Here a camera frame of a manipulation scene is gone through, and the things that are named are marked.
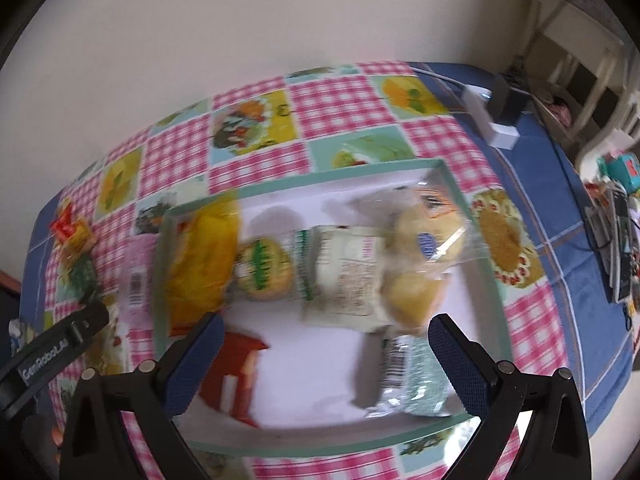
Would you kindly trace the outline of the blue fabric cloth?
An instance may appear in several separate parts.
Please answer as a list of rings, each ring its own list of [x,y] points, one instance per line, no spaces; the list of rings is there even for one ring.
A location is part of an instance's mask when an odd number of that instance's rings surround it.
[[[596,432],[630,378],[634,337],[623,306],[610,299],[597,245],[589,238],[582,182],[532,110],[518,120],[514,148],[496,150],[484,141],[463,109],[461,87],[488,88],[491,73],[465,64],[410,66],[448,110],[413,131],[419,153],[445,159],[461,188],[475,182],[503,188],[544,269],[532,292],[519,290],[504,304],[516,365],[535,374],[568,367],[588,430]]]

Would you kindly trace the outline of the cluttered items pile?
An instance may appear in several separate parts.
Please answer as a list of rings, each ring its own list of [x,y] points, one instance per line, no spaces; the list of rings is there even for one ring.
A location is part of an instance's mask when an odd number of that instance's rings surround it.
[[[639,292],[639,161],[635,154],[597,160],[597,173],[586,183],[591,205],[585,208],[612,301],[628,315]]]

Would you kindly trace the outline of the white teal-rimmed tray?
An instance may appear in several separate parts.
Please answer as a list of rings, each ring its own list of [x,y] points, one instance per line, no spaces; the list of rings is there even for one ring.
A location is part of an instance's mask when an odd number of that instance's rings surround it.
[[[244,186],[238,199],[243,238],[318,226],[363,226],[357,208],[372,193],[432,182],[457,204],[464,195],[440,159],[416,158],[305,174]],[[251,424],[238,422],[195,398],[177,418],[183,437],[202,450],[236,456],[309,457],[346,454],[424,437],[465,420],[455,396],[439,418],[393,414],[371,418],[378,394],[382,344],[354,330],[305,325],[296,298],[234,300],[229,330],[266,344],[258,354]]]

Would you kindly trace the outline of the white wooden chair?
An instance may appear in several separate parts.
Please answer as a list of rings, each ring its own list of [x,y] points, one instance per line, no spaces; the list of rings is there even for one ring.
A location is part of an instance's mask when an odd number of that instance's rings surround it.
[[[533,0],[522,53],[546,38],[563,52],[551,74],[530,83],[544,125],[574,167],[593,180],[598,160],[639,143],[639,55],[567,0]]]

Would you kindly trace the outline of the dark red snack packet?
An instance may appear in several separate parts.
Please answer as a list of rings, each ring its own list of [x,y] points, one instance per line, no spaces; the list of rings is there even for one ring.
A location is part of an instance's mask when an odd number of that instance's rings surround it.
[[[203,402],[220,414],[258,428],[250,414],[260,354],[269,349],[258,338],[227,332],[200,389]]]

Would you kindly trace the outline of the pink snack packet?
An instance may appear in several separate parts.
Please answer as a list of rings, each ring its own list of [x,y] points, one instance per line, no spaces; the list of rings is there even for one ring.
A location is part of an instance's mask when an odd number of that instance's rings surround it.
[[[152,330],[153,262],[156,234],[128,238],[118,283],[118,307],[124,322],[135,330]]]

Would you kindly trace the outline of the light green barcode packet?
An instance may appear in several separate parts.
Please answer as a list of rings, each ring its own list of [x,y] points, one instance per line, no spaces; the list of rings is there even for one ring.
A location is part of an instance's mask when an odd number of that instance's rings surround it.
[[[424,335],[389,327],[382,333],[382,350],[378,397],[367,408],[367,418],[448,417],[464,412]]]

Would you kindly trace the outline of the green snack packet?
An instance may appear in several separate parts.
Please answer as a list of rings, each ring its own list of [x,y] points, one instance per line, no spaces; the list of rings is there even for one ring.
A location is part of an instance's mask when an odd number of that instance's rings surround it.
[[[103,288],[96,267],[89,254],[83,254],[63,268],[64,281],[80,304],[88,304],[99,297]]]

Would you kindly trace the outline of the yellow bread packet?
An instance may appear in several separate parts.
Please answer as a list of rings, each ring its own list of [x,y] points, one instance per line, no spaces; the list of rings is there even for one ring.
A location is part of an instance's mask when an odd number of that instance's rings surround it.
[[[239,251],[241,214],[235,192],[195,211],[164,285],[169,335],[181,336],[226,301]]]

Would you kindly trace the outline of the white text snack packet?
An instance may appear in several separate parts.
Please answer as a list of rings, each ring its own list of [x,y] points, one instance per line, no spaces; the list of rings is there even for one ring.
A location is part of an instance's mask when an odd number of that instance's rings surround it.
[[[370,226],[314,226],[296,235],[303,322],[374,333],[390,325],[381,288],[386,233]]]

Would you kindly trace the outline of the bright red candy packet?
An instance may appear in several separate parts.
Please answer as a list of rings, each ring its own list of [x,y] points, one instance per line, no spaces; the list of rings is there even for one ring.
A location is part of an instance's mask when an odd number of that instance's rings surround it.
[[[72,238],[77,231],[72,211],[64,209],[58,218],[50,224],[50,229],[61,243],[65,243],[66,240]]]

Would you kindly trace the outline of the clear bag yellow bun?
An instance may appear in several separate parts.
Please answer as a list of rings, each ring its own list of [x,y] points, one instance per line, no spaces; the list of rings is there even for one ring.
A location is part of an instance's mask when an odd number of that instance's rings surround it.
[[[472,240],[472,221],[441,186],[380,188],[355,198],[352,206],[383,231],[389,283],[444,280]]]

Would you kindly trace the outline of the green striped cookie packet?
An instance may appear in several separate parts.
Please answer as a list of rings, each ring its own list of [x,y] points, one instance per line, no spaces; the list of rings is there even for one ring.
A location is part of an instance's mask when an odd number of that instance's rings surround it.
[[[254,237],[235,259],[229,296],[259,302],[314,299],[311,230]]]

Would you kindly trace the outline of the small yellow cake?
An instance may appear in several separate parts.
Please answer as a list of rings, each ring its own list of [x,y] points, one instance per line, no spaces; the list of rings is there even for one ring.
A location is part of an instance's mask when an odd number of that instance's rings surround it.
[[[405,272],[386,278],[382,287],[384,306],[404,330],[424,330],[446,296],[449,275],[431,276]]]

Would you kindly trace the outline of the pink checkered plastic tablecloth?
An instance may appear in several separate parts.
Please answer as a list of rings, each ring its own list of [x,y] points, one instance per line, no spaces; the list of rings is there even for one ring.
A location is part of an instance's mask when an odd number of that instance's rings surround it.
[[[116,311],[127,245],[157,228],[170,202],[354,165],[442,159],[488,236],[515,361],[547,373],[570,360],[542,221],[566,162],[532,113],[518,121],[510,150],[482,138],[461,88],[490,83],[466,65],[370,62],[248,84],[122,141],[67,185],[60,203],[96,234],[91,260]]]

